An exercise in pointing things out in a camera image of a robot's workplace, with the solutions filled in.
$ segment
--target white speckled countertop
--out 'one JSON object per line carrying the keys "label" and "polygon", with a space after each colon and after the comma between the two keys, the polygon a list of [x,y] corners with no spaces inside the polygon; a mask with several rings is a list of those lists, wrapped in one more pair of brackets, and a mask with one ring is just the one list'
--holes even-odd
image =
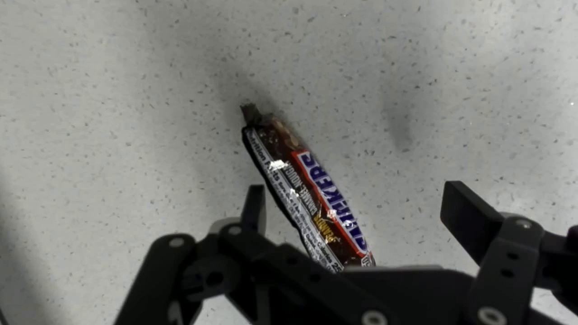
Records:
{"label": "white speckled countertop", "polygon": [[[545,0],[0,0],[0,309],[112,324],[153,239],[238,215],[262,183],[242,100],[307,140],[379,264],[475,271],[439,223],[448,179],[563,234],[576,30]],[[273,206],[267,235],[300,244]],[[200,324],[238,324],[224,306]]]}

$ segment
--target candy bar wrapper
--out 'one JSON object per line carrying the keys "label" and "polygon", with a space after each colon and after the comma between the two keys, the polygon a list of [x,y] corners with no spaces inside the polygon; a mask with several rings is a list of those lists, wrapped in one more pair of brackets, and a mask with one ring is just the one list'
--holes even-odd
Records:
{"label": "candy bar wrapper", "polygon": [[274,116],[254,105],[242,113],[244,145],[310,259],[330,271],[376,266],[354,214],[318,160]]}

